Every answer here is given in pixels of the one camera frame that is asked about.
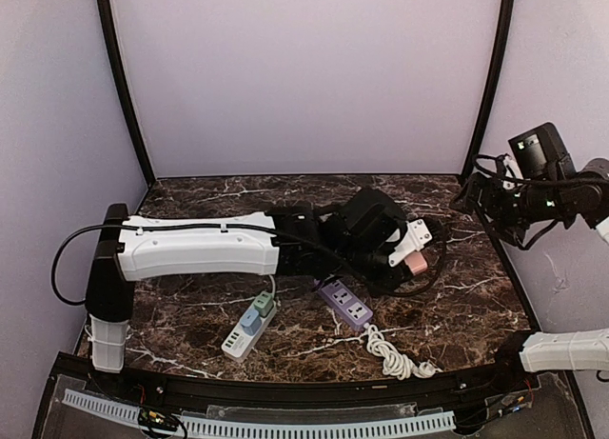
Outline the pink plug adapter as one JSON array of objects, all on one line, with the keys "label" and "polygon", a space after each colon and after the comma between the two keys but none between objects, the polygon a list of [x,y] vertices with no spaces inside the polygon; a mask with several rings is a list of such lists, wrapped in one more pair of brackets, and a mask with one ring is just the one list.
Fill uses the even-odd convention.
[{"label": "pink plug adapter", "polygon": [[414,276],[418,276],[428,269],[427,261],[419,251],[413,251],[404,258],[404,262]]}]

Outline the purple power strip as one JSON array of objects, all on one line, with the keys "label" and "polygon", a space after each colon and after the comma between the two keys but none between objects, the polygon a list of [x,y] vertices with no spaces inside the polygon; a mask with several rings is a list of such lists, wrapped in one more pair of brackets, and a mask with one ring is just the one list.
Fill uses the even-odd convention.
[{"label": "purple power strip", "polygon": [[355,331],[372,322],[373,311],[340,280],[314,284],[324,301]]}]

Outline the green plug adapter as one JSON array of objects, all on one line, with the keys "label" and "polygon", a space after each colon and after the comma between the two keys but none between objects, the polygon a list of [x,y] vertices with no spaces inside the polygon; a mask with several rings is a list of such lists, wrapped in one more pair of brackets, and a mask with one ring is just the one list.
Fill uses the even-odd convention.
[{"label": "green plug adapter", "polygon": [[259,293],[253,301],[253,308],[263,318],[267,317],[275,306],[274,294],[268,291]]}]

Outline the blue plug adapter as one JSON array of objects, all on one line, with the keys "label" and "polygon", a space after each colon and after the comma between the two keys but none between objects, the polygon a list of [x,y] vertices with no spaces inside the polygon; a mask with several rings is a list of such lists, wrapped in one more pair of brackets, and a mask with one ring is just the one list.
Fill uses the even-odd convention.
[{"label": "blue plug adapter", "polygon": [[256,309],[248,309],[240,318],[240,326],[248,336],[254,336],[262,325],[260,313]]}]

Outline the white power strip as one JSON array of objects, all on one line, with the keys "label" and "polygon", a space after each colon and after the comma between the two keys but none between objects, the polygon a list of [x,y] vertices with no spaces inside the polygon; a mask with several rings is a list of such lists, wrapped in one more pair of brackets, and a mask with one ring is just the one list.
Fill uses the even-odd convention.
[{"label": "white power strip", "polygon": [[221,350],[223,351],[224,355],[234,362],[243,363],[255,345],[258,343],[259,339],[265,333],[276,312],[277,305],[267,317],[263,318],[260,316],[262,325],[257,334],[254,336],[248,336],[244,333],[242,327],[240,326],[239,319],[237,324],[221,345]]}]

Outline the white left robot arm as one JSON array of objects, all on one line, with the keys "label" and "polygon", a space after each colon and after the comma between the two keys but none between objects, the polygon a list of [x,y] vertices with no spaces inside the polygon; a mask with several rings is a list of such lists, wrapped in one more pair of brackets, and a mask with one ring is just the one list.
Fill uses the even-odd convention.
[{"label": "white left robot arm", "polygon": [[77,237],[98,232],[84,299],[61,302],[86,309],[91,322],[91,363],[119,373],[125,365],[127,328],[135,283],[154,277],[202,273],[310,276],[349,275],[386,291],[411,275],[405,258],[425,240],[403,212],[382,204],[349,217],[320,215],[309,205],[213,219],[153,219],[108,208],[103,223],[76,230],[54,255],[50,283],[59,294],[61,255]]}]

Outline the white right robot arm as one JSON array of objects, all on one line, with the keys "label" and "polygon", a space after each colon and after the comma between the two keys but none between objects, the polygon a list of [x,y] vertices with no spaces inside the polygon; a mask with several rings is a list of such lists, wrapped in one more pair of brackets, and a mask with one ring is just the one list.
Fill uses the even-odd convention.
[{"label": "white right robot arm", "polygon": [[451,201],[476,213],[508,245],[539,328],[504,346],[523,372],[608,369],[608,163],[596,159],[570,177],[544,165],[537,177],[472,173]]}]

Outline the black front table rail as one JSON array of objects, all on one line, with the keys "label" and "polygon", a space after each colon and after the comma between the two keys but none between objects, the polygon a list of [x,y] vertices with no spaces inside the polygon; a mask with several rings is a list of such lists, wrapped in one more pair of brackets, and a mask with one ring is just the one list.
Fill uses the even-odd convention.
[{"label": "black front table rail", "polygon": [[89,382],[101,393],[167,410],[204,411],[211,405],[269,409],[349,409],[413,404],[446,408],[478,418],[486,401],[540,387],[537,374],[486,365],[438,374],[430,379],[344,383],[263,383],[210,380],[126,369],[109,374],[90,369]]}]

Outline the black frame post left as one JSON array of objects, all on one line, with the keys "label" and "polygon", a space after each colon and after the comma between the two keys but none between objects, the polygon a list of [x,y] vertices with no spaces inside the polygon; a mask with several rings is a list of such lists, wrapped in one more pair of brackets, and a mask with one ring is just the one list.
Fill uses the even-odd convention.
[{"label": "black frame post left", "polygon": [[108,62],[121,111],[128,129],[130,143],[133,147],[145,183],[148,188],[151,188],[156,183],[156,176],[147,153],[144,136],[141,132],[135,107],[129,91],[127,75],[120,52],[111,2],[110,0],[96,0],[96,4],[106,46]]}]

